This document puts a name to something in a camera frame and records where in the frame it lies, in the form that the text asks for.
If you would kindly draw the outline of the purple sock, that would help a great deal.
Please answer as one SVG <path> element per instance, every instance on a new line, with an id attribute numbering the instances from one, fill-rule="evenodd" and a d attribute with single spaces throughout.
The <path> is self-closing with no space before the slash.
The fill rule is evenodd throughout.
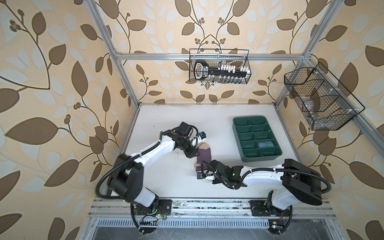
<path id="1" fill-rule="evenodd" d="M 194 164 L 196 172 L 201 171 L 202 162 L 207 162 L 210 164 L 212 161 L 212 154 L 210 145 L 207 143 L 200 143 L 198 145 L 198 156 L 197 161 Z"/>

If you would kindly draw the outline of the blue orange striped sock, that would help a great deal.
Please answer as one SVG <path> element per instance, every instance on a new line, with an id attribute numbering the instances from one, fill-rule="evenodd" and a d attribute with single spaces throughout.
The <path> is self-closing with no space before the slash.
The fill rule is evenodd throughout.
<path id="1" fill-rule="evenodd" d="M 259 148 L 263 149 L 263 148 L 273 148 L 275 147 L 274 143 L 272 141 L 265 141 L 265 142 L 262 142 L 262 141 L 258 141 L 258 146 Z"/>

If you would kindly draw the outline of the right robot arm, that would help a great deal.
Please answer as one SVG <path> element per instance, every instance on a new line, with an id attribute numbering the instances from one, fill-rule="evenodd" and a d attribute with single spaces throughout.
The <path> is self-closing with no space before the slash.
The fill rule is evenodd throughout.
<path id="1" fill-rule="evenodd" d="M 262 211 L 268 215 L 281 214 L 298 203 L 311 206 L 322 205 L 322 195 L 331 191 L 331 183 L 318 172 L 293 160 L 286 159 L 282 165 L 268 168 L 229 167 L 212 160 L 195 164 L 197 179 L 211 180 L 230 190 L 239 190 L 253 185 L 278 186 L 270 190 Z"/>

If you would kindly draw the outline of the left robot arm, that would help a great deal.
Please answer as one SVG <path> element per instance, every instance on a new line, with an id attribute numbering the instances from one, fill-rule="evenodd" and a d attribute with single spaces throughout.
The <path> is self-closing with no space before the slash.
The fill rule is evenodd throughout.
<path id="1" fill-rule="evenodd" d="M 178 127 L 160 132 L 159 139 L 147 148 L 132 155 L 121 154 L 115 166 L 101 177 L 96 185 L 96 195 L 102 199 L 122 199 L 146 208 L 158 207 L 159 197 L 144 188 L 145 169 L 171 153 L 182 150 L 189 159 L 199 155 L 198 145 L 207 138 L 195 126 L 182 122 Z"/>

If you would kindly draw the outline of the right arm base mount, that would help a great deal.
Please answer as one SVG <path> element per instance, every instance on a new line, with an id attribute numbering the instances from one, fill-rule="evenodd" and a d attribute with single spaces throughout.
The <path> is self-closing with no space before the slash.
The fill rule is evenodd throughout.
<path id="1" fill-rule="evenodd" d="M 267 200 L 251 200 L 249 201 L 251 213 L 253 217 L 289 217 L 291 209 L 288 207 L 286 210 L 280 210 L 274 206 L 267 205 Z"/>

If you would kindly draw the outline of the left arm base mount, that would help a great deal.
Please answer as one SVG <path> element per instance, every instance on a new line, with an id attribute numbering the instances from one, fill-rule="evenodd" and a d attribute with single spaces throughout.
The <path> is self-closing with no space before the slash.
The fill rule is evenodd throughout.
<path id="1" fill-rule="evenodd" d="M 149 206 L 145 207 L 138 203 L 133 203 L 133 209 L 139 216 L 145 215 L 169 215 L 172 210 L 171 199 L 159 199 L 155 198 L 155 201 Z"/>

